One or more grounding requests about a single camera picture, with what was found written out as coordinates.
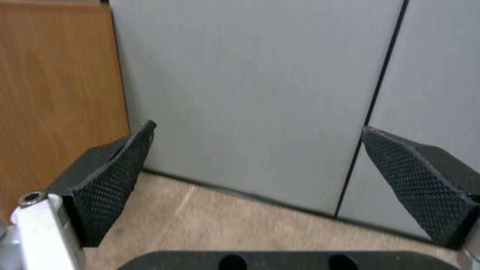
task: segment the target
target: hole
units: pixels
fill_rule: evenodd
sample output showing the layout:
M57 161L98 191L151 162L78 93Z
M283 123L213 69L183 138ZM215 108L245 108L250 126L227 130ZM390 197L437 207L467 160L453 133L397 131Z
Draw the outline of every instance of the hole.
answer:
M328 260L330 270L359 270L357 263L347 255L336 254Z
M247 263L245 260L235 254L230 254L220 261L218 270L247 270Z
M123 149L125 148L125 145L120 146L113 154L110 156L108 159L109 161L112 160L114 157L116 157Z
M26 202L33 201L36 198L38 198L39 195L40 194L38 192L32 192L32 193L28 194L27 196L25 196L25 201Z

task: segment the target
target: black trim strip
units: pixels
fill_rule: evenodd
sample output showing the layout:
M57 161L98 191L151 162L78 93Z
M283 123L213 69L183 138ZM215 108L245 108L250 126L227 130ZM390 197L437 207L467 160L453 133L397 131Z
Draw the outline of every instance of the black trim strip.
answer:
M382 86L382 82L383 82L384 76L385 76L385 71L387 69L388 62L390 61L390 56L392 55L392 51L393 51L393 48L395 46L396 37L398 36L398 32L400 31L400 26L402 25L403 16L405 15L405 11L407 10L408 1L409 0L404 0L403 1L402 8L400 10L400 14L398 15L398 19L397 19L396 25L395 25L395 30L393 31L392 39L390 40L390 44L388 45L387 54L385 55L385 60L384 60L382 69L380 71L380 76L378 77L377 85L375 86L375 91L373 93L372 101L370 102L370 107L368 108L367 117L365 118L365 122L363 123L364 126L368 125L368 122L370 121L370 117L372 116L372 112L373 112L373 108L375 106L375 102L377 100L378 92L380 91L380 87ZM348 169L347 177L345 179L345 183L343 184L342 192L340 193L340 198L338 199L338 204L336 206L336 210L335 210L335 214L334 214L335 218L338 217L338 213L340 211L340 207L342 206L342 202L343 202L343 198L345 196L345 192L347 191L348 183L350 182L350 177L352 176L353 168L355 167L355 162L357 161L357 156L359 154L360 146L361 146L360 135L361 135L361 131L360 131L360 134L359 134L359 140L358 140L358 143L357 143L357 148L355 148L355 153L353 154L352 162L350 163L350 168Z
M342 222L342 223L346 223L346 224L353 224L353 225L356 225L356 226L359 226L359 227L362 227L362 228L367 228L367 229L379 231L379 232L382 232L382 233L389 233L389 234L393 234L393 235L398 235L398 236L404 237L406 239L418 241L418 242L421 242L421 243L426 243L426 244L430 244L430 245L443 247L443 246L440 246L440 245L432 242L431 240L427 240L427 239L424 239L424 238L421 238L421 237L418 237L418 236L410 235L410 234L399 232L399 231L396 231L396 230L388 229L388 228L385 228L385 227L377 226L377 225L374 225L374 224L361 222L361 221L355 221L355 220L351 220L351 219L345 219L345 218L336 218L336 217L334 217L334 216L332 216L331 214L328 214L328 213L323 213L323 212L316 211L316 210L309 209L309 208L294 206L294 205L287 204L287 203L284 203L284 202L280 202L280 201L277 201L277 200L274 200L274 199L265 198L263 196L258 196L258 195L255 195L255 194L234 190L234 189L219 186L219 185L216 185L216 184L209 184L209 183L201 182L201 181L198 181L198 180L194 180L194 179L190 179L190 178L186 178L186 177L182 177L182 176L178 176L178 175L174 175L174 174L170 174L170 173L159 172L159 171L146 169L146 168L144 168L143 171L146 172L146 173L161 175L161 176L167 177L169 179L172 179L174 181L180 181L180 182L185 182L185 183L189 183L189 184L194 184L194 185L201 186L201 187L204 187L204 188L208 188L208 189L211 189L211 190L214 190L214 191L217 191L217 192L225 193L225 194L228 194L228 195L231 195L231 196L240 197L240 198L248 199L248 200L254 200L254 201L258 201L258 202L262 202L262 203L265 203L265 204L278 206L278 207L282 207L282 208L286 208L286 209L290 209L290 210L300 211L300 212L304 212L304 213L307 213L307 214L310 214L310 215L313 215L313 216L328 218L328 219L335 220L335 221L338 221L338 222Z

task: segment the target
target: textured grip pad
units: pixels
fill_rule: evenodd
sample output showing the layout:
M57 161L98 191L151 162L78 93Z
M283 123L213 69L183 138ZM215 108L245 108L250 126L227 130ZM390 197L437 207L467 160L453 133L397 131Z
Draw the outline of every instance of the textured grip pad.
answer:
M442 246L459 248L478 216L480 175L446 151L364 127L371 160L398 200Z
M155 127L147 121L128 138L87 150L46 189L62 196L82 246L98 246L122 213Z

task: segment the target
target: beige carpet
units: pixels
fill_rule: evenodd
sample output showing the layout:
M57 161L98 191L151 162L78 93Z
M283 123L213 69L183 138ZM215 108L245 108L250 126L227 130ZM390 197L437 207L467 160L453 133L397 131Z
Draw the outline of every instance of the beige carpet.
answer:
M142 173L87 269L114 269L158 250L409 250L455 253L399 236Z

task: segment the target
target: wood grain surface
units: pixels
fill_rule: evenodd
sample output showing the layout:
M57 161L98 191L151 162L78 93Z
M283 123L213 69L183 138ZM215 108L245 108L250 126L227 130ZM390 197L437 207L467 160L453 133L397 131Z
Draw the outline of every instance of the wood grain surface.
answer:
M128 134L111 10L0 2L0 219L90 147Z

